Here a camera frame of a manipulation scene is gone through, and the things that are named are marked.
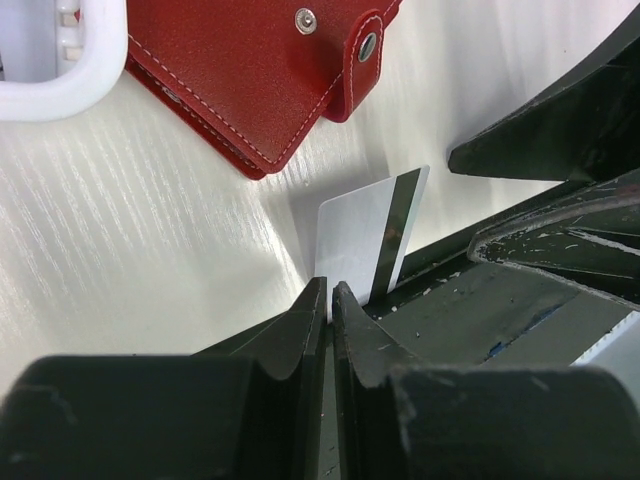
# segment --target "black plastic piece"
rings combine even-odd
[[[640,167],[640,7],[529,103],[451,152],[454,173],[610,180]]]
[[[430,368],[333,294],[343,480],[638,478],[635,406],[588,369]]]
[[[480,232],[472,260],[552,276],[640,306],[640,170]]]
[[[2,479],[315,480],[326,280],[232,356],[51,357],[0,417]]]

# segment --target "blue mark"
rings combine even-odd
[[[515,336],[514,338],[512,338],[508,342],[505,342],[505,343],[498,342],[493,347],[491,347],[491,349],[489,350],[489,353],[485,357],[484,361],[486,362],[490,358],[493,358],[496,355],[498,355],[500,352],[502,352],[505,348],[510,346],[513,342],[515,342],[522,335],[526,335],[531,330],[533,330],[538,325],[540,325],[542,322],[544,322],[547,318],[549,318],[554,313],[556,313],[563,305],[564,305],[564,303],[561,303],[561,304],[558,304],[558,305],[554,305],[553,307],[547,308],[546,310],[543,310],[542,312],[534,315],[534,317],[531,319],[529,324],[524,328],[524,330],[522,330],[522,332],[520,332],[520,334],[518,334],[517,336]]]
[[[491,347],[491,350],[489,350],[489,355],[487,356],[487,358],[495,357],[505,348],[507,348],[507,346],[504,343],[502,342],[496,343],[493,347]]]
[[[534,315],[534,317],[529,322],[529,325],[527,325],[525,327],[525,329],[522,331],[522,334],[524,335],[525,333],[529,333],[531,330],[536,328],[538,325],[540,325],[542,322],[544,322],[551,315],[556,313],[563,305],[564,305],[564,303],[561,303],[561,304],[558,304],[558,305],[554,305],[553,307],[547,308],[546,310],[543,310],[542,312],[538,313],[537,315]]]

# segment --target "white plastic handle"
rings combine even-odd
[[[48,82],[0,82],[0,121],[56,120],[102,99],[124,68],[126,11],[126,0],[83,0],[85,41],[77,65]]]

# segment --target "black magnetic stripe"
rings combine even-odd
[[[396,185],[391,197],[387,225],[382,237],[380,255],[376,273],[373,276],[371,287],[371,299],[380,295],[386,295],[393,274],[393,267],[398,257],[398,249],[402,242],[404,229],[407,225],[407,217],[411,208],[411,202],[416,192],[420,169],[407,172],[396,179]]]

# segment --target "wallet strap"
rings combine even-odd
[[[333,99],[324,112],[327,119],[339,123],[346,121],[378,83],[384,26],[384,14],[380,10],[369,10],[355,22],[345,42],[342,81],[335,82]],[[363,58],[367,43],[373,44],[373,51]]]

